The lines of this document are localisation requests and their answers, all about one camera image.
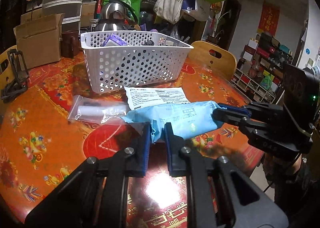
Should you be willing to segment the light blue wipes pack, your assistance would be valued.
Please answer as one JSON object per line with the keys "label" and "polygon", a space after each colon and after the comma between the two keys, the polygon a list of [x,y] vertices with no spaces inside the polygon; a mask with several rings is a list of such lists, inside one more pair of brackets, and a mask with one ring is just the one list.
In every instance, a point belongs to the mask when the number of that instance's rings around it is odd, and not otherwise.
{"label": "light blue wipes pack", "polygon": [[152,143],[164,138],[162,130],[166,123],[171,124],[176,136],[186,140],[221,128],[223,122],[212,118],[213,111],[219,108],[214,101],[167,103],[131,110],[121,118],[126,123],[148,122]]}

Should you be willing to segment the clear zip bag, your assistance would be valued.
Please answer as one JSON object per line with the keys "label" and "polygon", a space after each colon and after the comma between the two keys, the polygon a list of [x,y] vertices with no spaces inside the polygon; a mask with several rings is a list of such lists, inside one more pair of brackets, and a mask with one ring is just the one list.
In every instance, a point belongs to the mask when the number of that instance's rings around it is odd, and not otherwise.
{"label": "clear zip bag", "polygon": [[67,120],[102,125],[110,119],[125,116],[129,110],[125,102],[101,101],[75,95]]}

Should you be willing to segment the purple tissue pack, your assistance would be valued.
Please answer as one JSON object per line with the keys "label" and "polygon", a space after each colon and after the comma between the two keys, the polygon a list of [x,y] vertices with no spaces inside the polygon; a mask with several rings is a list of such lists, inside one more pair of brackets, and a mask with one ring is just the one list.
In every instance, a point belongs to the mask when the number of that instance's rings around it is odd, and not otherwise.
{"label": "purple tissue pack", "polygon": [[107,39],[105,39],[101,45],[102,47],[114,47],[114,46],[127,46],[127,42],[124,41],[116,34],[110,34]]}

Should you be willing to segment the grey knit glove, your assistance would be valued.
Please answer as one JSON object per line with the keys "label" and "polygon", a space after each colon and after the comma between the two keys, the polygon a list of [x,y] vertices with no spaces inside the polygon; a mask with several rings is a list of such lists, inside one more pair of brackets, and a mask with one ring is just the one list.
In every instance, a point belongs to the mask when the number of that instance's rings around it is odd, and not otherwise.
{"label": "grey knit glove", "polygon": [[152,40],[148,40],[148,41],[144,42],[144,44],[143,44],[143,45],[147,45],[147,46],[154,46],[154,45],[155,45],[155,43],[154,43],[154,41],[152,41]]}

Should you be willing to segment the white cubby shelf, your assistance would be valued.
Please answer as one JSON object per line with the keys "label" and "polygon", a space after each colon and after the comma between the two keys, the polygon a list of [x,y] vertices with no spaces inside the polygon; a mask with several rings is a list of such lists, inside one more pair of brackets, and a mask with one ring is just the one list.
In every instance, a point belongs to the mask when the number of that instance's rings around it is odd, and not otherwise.
{"label": "white cubby shelf", "polygon": [[230,82],[253,102],[276,103],[283,83],[283,65],[292,60],[287,46],[262,32],[245,45]]}

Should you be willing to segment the wooden chair right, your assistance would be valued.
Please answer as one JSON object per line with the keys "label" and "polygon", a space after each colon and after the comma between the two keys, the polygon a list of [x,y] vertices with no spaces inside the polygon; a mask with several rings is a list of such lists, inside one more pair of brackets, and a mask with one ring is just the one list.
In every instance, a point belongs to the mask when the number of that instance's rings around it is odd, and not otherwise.
{"label": "wooden chair right", "polygon": [[230,81],[236,70],[236,58],[233,54],[205,41],[195,41],[188,57]]}

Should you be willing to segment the wooden chair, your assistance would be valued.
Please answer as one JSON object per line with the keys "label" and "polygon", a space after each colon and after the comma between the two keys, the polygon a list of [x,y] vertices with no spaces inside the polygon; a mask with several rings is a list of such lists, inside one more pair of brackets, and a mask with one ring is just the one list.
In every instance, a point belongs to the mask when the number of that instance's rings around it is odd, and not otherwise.
{"label": "wooden chair", "polygon": [[236,70],[236,58],[233,54],[205,41],[195,41],[188,57],[230,81]]}
{"label": "wooden chair", "polygon": [[8,51],[16,48],[17,46],[14,45],[8,48],[6,51],[2,52],[0,55],[0,63],[1,63],[0,90],[4,89],[5,86],[10,82],[12,82],[15,78],[12,72],[11,64],[8,59]]}

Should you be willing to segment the white printed paper sheet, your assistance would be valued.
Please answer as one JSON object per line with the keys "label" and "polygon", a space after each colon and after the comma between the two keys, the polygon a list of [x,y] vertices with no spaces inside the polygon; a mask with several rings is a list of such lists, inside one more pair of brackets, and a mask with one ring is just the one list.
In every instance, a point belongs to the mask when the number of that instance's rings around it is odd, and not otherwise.
{"label": "white printed paper sheet", "polygon": [[131,110],[160,104],[189,103],[181,87],[179,88],[136,88],[124,87],[127,103]]}

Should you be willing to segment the red floral tablecloth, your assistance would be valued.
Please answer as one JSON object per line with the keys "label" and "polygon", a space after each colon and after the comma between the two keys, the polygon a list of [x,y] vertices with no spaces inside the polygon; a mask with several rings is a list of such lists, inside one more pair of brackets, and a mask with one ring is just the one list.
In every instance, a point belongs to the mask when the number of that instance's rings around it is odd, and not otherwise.
{"label": "red floral tablecloth", "polygon": [[[82,53],[29,72],[28,90],[6,104],[1,124],[1,196],[21,222],[87,157],[108,158],[138,134],[121,125],[121,119],[120,125],[67,120],[74,95],[126,101],[125,91],[93,93]],[[231,84],[189,58],[175,81],[157,87],[182,87],[190,102],[213,100],[239,107],[248,103]],[[228,124],[192,141],[204,156],[227,155],[248,176],[263,155]],[[185,178],[169,176],[163,145],[150,149],[147,176],[129,179],[127,227],[187,227]]]}

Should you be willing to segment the white perforated plastic basket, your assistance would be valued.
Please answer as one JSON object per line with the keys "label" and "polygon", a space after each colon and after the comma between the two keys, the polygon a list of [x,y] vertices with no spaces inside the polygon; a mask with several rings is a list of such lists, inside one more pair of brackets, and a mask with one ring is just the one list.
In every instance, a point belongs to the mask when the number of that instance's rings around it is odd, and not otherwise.
{"label": "white perforated plastic basket", "polygon": [[[110,34],[127,46],[102,47]],[[80,35],[88,80],[93,92],[110,93],[178,78],[191,45],[159,32],[95,31]],[[143,45],[152,40],[154,46]]]}

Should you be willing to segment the beige canvas tote bag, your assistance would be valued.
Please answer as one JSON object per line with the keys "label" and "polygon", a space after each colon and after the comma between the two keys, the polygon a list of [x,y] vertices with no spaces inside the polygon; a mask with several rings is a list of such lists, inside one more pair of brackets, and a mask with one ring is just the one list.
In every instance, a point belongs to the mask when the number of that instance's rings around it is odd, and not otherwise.
{"label": "beige canvas tote bag", "polygon": [[183,0],[157,0],[153,10],[158,17],[176,24],[180,20]]}

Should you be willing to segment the brown mug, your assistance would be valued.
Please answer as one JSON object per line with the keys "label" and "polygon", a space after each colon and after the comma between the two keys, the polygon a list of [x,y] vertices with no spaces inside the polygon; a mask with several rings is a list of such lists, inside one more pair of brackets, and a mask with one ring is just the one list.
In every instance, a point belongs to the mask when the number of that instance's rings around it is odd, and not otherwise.
{"label": "brown mug", "polygon": [[66,31],[61,35],[61,56],[74,58],[80,52],[80,41],[78,31]]}

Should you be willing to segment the black phone stand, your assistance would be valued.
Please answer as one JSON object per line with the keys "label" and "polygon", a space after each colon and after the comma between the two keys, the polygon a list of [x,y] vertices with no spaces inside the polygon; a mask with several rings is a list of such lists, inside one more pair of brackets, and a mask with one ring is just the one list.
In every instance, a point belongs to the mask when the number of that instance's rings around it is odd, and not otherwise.
{"label": "black phone stand", "polygon": [[29,73],[23,52],[17,48],[11,49],[8,51],[8,59],[15,78],[1,90],[1,101],[4,103],[9,103],[28,89],[27,79],[29,78]]}

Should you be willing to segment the steel kettle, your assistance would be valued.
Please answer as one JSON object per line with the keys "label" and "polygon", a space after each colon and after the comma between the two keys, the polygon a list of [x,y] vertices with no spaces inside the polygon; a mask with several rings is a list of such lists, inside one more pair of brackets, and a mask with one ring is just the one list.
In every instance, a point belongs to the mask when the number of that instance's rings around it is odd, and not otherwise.
{"label": "steel kettle", "polygon": [[135,25],[138,25],[138,18],[133,8],[122,0],[109,0],[102,7],[101,15],[94,31],[134,30]]}

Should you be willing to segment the wooden chair left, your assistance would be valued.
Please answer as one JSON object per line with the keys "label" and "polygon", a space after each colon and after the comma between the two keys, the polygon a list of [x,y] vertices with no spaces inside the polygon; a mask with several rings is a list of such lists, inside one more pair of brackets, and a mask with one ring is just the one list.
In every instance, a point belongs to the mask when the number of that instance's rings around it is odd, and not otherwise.
{"label": "wooden chair left", "polygon": [[8,51],[16,48],[17,46],[14,45],[8,48],[6,51],[2,52],[0,55],[0,63],[1,63],[0,90],[4,89],[5,86],[10,82],[12,82],[15,78],[12,72],[11,64],[8,59]]}

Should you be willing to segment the cardboard box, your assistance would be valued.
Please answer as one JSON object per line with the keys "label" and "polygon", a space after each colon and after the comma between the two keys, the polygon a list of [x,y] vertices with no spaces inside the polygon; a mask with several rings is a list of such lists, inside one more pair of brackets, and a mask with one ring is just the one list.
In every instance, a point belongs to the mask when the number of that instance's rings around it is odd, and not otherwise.
{"label": "cardboard box", "polygon": [[58,62],[63,13],[44,16],[14,28],[16,45],[23,53],[26,68]]}

